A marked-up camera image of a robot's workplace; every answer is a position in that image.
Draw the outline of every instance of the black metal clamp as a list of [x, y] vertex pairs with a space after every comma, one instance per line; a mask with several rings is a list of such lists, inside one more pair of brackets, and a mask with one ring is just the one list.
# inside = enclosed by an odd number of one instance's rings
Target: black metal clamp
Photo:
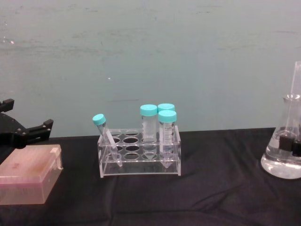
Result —
[[6, 145], [20, 149], [28, 144], [49, 139], [53, 120], [49, 119], [40, 126], [26, 129], [17, 120], [2, 113], [12, 110], [13, 107], [13, 99], [0, 102], [0, 146]]

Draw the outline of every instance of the pipette tip box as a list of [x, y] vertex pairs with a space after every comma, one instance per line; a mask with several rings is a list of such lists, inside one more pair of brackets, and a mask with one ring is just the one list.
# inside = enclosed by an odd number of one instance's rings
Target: pipette tip box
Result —
[[146, 175], [146, 174], [176, 174], [181, 175], [181, 140], [178, 127], [174, 127], [174, 142], [170, 144], [172, 157], [168, 161], [160, 157], [160, 147], [157, 142], [146, 144], [142, 141], [142, 129], [110, 129], [116, 143], [118, 154], [114, 160], [110, 149], [112, 145], [101, 135], [98, 139], [98, 159], [100, 177], [110, 175]]
[[60, 145], [15, 149], [0, 165], [0, 205], [45, 203], [62, 170]]

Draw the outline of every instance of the erlenmeyer flask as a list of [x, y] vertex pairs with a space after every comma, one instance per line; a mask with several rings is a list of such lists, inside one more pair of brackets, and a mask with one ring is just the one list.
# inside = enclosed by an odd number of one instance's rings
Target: erlenmeyer flask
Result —
[[301, 96], [284, 97], [280, 125], [261, 158], [262, 167], [270, 174], [285, 179], [301, 178]]

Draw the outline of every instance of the black cloth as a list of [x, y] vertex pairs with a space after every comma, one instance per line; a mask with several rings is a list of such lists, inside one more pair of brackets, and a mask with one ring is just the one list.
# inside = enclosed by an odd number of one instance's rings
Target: black cloth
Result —
[[180, 177], [100, 179], [98, 137], [52, 138], [64, 170], [46, 203], [0, 206], [1, 225], [301, 226], [301, 181], [260, 166], [273, 130], [181, 132]]

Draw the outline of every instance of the teal screw cap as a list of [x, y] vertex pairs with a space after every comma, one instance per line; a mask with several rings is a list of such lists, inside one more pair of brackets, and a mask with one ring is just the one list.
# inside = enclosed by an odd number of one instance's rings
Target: teal screw cap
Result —
[[163, 110], [175, 111], [175, 108], [174, 108], [173, 104], [159, 104], [158, 105], [158, 112], [163, 111]]
[[155, 116], [158, 114], [156, 105], [142, 105], [140, 107], [140, 115], [142, 116]]
[[93, 117], [92, 120], [93, 120], [94, 125], [96, 125], [96, 126], [102, 125], [106, 121], [104, 114], [97, 114]]
[[158, 113], [159, 122], [172, 123], [177, 121], [177, 113], [171, 110], [163, 110]]

